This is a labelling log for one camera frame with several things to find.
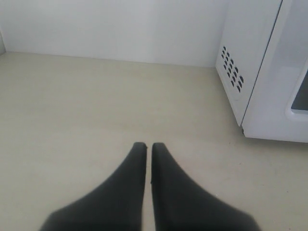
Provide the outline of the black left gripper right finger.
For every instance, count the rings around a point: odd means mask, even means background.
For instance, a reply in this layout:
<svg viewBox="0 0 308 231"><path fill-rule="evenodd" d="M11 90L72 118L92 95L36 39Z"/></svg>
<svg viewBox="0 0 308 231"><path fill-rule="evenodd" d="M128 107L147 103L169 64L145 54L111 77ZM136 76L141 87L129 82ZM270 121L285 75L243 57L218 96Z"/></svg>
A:
<svg viewBox="0 0 308 231"><path fill-rule="evenodd" d="M162 142L152 145L151 186L157 231L260 230L252 216L192 180Z"/></svg>

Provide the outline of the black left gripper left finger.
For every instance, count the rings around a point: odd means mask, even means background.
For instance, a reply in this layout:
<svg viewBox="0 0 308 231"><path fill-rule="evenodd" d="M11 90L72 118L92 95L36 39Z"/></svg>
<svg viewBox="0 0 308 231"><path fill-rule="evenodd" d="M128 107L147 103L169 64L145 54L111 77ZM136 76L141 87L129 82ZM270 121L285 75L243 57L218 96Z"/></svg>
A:
<svg viewBox="0 0 308 231"><path fill-rule="evenodd" d="M49 215L42 231L140 231L147 146L133 144L121 165L96 189Z"/></svg>

